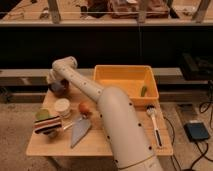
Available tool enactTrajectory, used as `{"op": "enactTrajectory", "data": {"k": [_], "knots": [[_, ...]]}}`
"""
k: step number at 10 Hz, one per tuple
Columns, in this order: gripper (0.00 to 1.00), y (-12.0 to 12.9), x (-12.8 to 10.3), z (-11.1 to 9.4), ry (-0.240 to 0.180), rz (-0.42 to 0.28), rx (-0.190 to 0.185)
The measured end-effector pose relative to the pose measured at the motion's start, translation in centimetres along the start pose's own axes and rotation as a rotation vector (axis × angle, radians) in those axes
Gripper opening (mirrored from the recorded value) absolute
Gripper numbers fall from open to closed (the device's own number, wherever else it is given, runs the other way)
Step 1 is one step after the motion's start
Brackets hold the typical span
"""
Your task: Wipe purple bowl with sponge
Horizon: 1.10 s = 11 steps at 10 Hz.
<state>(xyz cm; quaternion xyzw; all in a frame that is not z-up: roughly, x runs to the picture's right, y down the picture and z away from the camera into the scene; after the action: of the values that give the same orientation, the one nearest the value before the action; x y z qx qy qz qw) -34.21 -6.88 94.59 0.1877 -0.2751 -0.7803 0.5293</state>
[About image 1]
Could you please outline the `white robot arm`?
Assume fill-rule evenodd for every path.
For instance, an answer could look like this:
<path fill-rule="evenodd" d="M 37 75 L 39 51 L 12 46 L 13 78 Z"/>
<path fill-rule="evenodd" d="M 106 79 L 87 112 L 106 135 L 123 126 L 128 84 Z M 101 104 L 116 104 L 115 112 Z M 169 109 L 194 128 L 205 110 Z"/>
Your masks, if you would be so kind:
<path fill-rule="evenodd" d="M 163 171 L 139 121 L 133 102 L 118 87 L 103 87 L 76 71 L 77 60 L 55 60 L 48 83 L 67 80 L 97 104 L 104 131 L 119 171 Z"/>

